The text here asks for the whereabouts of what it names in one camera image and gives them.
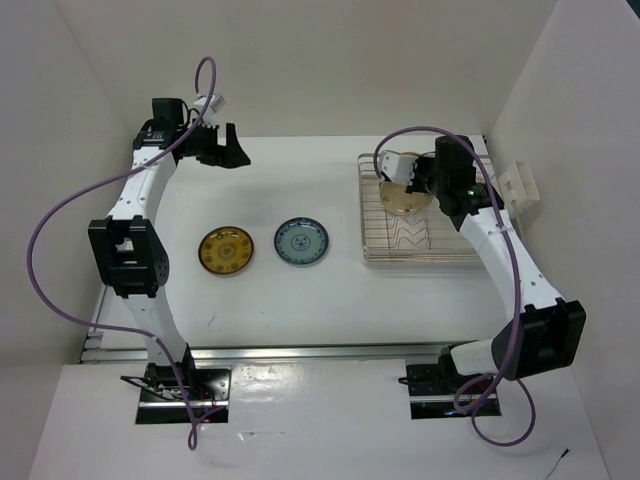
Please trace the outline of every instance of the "blue plate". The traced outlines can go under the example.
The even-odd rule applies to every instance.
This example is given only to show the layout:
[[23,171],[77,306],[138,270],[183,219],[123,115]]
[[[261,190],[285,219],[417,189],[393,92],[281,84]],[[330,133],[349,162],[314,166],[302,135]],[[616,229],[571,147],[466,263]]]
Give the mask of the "blue plate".
[[298,217],[287,220],[273,239],[276,252],[285,262],[310,265],[320,260],[329,248],[329,234],[315,220]]

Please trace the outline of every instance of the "wall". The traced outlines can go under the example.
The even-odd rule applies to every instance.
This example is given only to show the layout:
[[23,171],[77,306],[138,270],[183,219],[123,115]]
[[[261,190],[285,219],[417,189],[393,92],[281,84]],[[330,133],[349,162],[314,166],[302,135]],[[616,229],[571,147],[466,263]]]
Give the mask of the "wall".
[[639,77],[640,20],[624,0],[561,0],[489,143],[531,165],[542,201],[524,217],[529,246],[587,310],[575,375],[613,479],[637,476]]
[[[52,1],[0,5],[0,410],[2,478],[26,478],[64,362],[81,329],[42,305],[25,271],[26,245],[46,210],[91,181],[126,168],[131,132],[111,108]],[[86,225],[115,193],[78,202],[38,245],[36,268],[59,305],[88,317],[99,277]]]
[[56,1],[130,128],[152,95],[193,98],[191,72],[213,55],[221,118],[243,136],[488,131],[555,4]]

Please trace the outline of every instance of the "wire dish rack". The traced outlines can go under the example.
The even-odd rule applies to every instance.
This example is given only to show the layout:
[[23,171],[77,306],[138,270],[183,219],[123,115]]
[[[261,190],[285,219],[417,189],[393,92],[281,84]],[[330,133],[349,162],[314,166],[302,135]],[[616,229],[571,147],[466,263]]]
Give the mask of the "wire dish rack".
[[[493,177],[489,158],[482,158],[482,163]],[[373,168],[373,154],[358,157],[358,177],[362,250],[367,261],[481,264],[473,247],[440,211],[435,198],[411,215],[394,215],[385,210],[380,202],[380,180]],[[484,182],[480,172],[478,181]]]

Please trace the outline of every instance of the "purple cable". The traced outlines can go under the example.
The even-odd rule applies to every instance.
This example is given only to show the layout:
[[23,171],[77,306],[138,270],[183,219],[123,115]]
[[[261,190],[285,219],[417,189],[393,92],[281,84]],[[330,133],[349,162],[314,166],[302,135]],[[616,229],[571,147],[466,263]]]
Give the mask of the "purple cable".
[[[487,169],[482,164],[482,160],[480,159],[478,154],[473,150],[473,148],[471,148],[469,145],[467,145],[467,143],[465,143],[460,138],[458,138],[457,135],[455,135],[452,132],[449,132],[448,130],[444,130],[438,127],[427,127],[427,126],[403,128],[402,130],[393,132],[382,139],[382,141],[378,144],[375,151],[373,152],[373,168],[378,178],[382,178],[382,175],[380,174],[380,169],[378,167],[378,156],[380,155],[380,150],[382,150],[382,147],[389,140],[399,135],[403,135],[405,133],[411,133],[411,132],[438,133],[440,135],[445,135],[455,140],[460,146],[462,146],[469,153],[469,155],[473,157],[473,160],[478,166],[478,169],[482,173],[485,183],[487,185],[491,185],[491,177],[489,176],[489,172],[487,172]],[[496,223],[499,228],[503,228],[504,222],[502,221],[502,216],[500,215],[500,207],[498,207],[498,201],[496,199],[495,192],[493,191],[493,188],[488,188],[487,190],[489,191],[489,199],[491,200],[493,213],[495,214],[495,217],[496,217]],[[520,270],[518,269],[518,260],[516,258],[516,253],[513,248],[513,243],[511,242],[511,238],[509,237],[509,233],[503,230],[502,236],[504,237],[504,242],[507,245],[507,250],[509,252],[509,258],[511,259],[511,268],[513,269],[513,285],[514,285],[514,293],[515,293],[513,322],[511,324],[512,325],[511,333],[509,335],[509,343],[507,345],[507,351],[502,361],[502,365],[498,369],[498,373],[495,375],[495,377],[493,377],[492,379],[491,375],[481,375],[472,380],[469,380],[462,387],[460,387],[456,392],[453,399],[453,405],[458,412],[464,415],[471,413],[471,423],[473,424],[473,428],[478,434],[478,436],[482,438],[484,441],[490,443],[491,445],[495,445],[497,447],[512,447],[514,445],[518,445],[524,442],[529,437],[529,435],[531,435],[531,432],[533,431],[536,424],[536,416],[537,416],[536,407],[533,402],[533,398],[531,397],[531,393],[529,393],[529,390],[527,389],[526,385],[522,383],[522,381],[517,380],[518,385],[520,385],[524,390],[524,393],[527,396],[527,400],[529,401],[529,406],[531,408],[531,421],[529,422],[529,427],[527,428],[527,430],[522,436],[510,442],[498,442],[484,435],[476,425],[476,416],[478,414],[478,411],[480,411],[480,409],[487,404],[487,400],[489,396],[493,395],[496,392],[498,385],[504,378],[504,375],[507,369],[509,368],[509,366],[513,361],[513,356],[515,353],[516,344],[518,340],[518,331],[520,330],[520,309],[522,304],[522,294],[520,292]],[[492,379],[492,382],[489,385],[489,387],[482,393],[482,395],[480,395],[473,403],[470,403],[469,405],[465,405],[465,406],[460,405],[461,395],[464,395],[465,392],[469,390],[471,387],[473,387],[474,385],[489,379]]]
[[[38,294],[38,297],[40,297],[40,300],[42,300],[47,307],[49,307],[54,313],[60,315],[62,318],[65,318],[70,322],[73,322],[75,324],[78,324],[87,328],[93,328],[96,326],[94,323],[74,317],[73,315],[60,309],[57,305],[55,305],[49,299],[49,297],[47,297],[47,295],[42,290],[42,287],[40,286],[40,283],[36,278],[36,274],[33,268],[33,251],[35,249],[36,241],[38,240],[38,236],[40,235],[40,232],[42,231],[44,226],[47,224],[47,222],[51,219],[51,217],[53,217],[59,210],[61,210],[63,207],[65,207],[69,203],[82,197],[83,195],[86,195],[89,192],[97,190],[100,187],[104,187],[105,185],[109,185],[110,183],[114,183],[114,182],[117,182],[118,180],[122,180],[124,178],[128,178],[128,177],[131,177],[132,175],[136,175],[140,173],[145,168],[150,167],[151,165],[159,162],[162,158],[166,157],[169,153],[175,150],[180,144],[182,144],[182,142],[184,142],[189,137],[189,135],[193,133],[196,127],[200,124],[200,122],[202,122],[202,118],[204,117],[204,114],[207,111],[207,108],[209,108],[209,103],[211,103],[211,99],[213,98],[213,90],[215,89],[215,86],[216,86],[216,76],[217,76],[216,62],[211,57],[204,57],[202,60],[200,60],[200,63],[198,64],[198,68],[196,70],[196,91],[197,91],[198,80],[200,77],[200,70],[202,69],[202,66],[207,62],[211,64],[211,84],[209,86],[209,93],[207,94],[207,100],[205,101],[202,107],[202,110],[200,111],[200,115],[198,115],[198,117],[193,122],[193,124],[191,124],[191,126],[175,142],[173,142],[166,150],[162,151],[160,154],[156,155],[155,157],[153,157],[151,160],[147,161],[145,164],[141,165],[140,167],[134,168],[133,170],[130,170],[126,173],[115,175],[106,180],[102,180],[101,182],[98,182],[86,188],[83,188],[82,190],[65,198],[56,206],[54,206],[51,210],[49,210],[44,215],[44,217],[42,217],[42,220],[40,220],[35,230],[33,231],[33,234],[31,235],[31,239],[29,240],[29,246],[27,247],[27,273],[29,274],[29,280],[31,280],[31,285],[33,285],[33,289]],[[176,365],[175,360],[171,357],[171,353],[169,353],[169,349],[164,344],[164,342],[160,340],[158,337],[156,337],[153,333],[148,332],[146,330],[141,330],[138,328],[120,327],[117,325],[99,325],[98,328],[103,330],[115,330],[118,332],[137,333],[138,335],[143,335],[145,337],[153,339],[158,344],[158,346],[162,349],[164,354],[167,356],[167,359],[169,360],[169,364],[171,365],[171,370],[173,371],[173,374],[176,377],[176,382],[178,383],[180,394],[182,395],[182,399],[187,409],[189,423],[191,423],[191,431],[189,432],[187,445],[189,446],[190,450],[195,450],[198,446],[198,425],[202,423],[209,415],[211,415],[217,410],[214,409],[213,411],[208,412],[202,417],[196,418],[195,414],[193,413],[193,409],[191,408],[191,404],[189,403],[189,396],[187,394],[187,390],[184,388],[184,384],[182,383],[180,370],[178,369],[178,366]]]

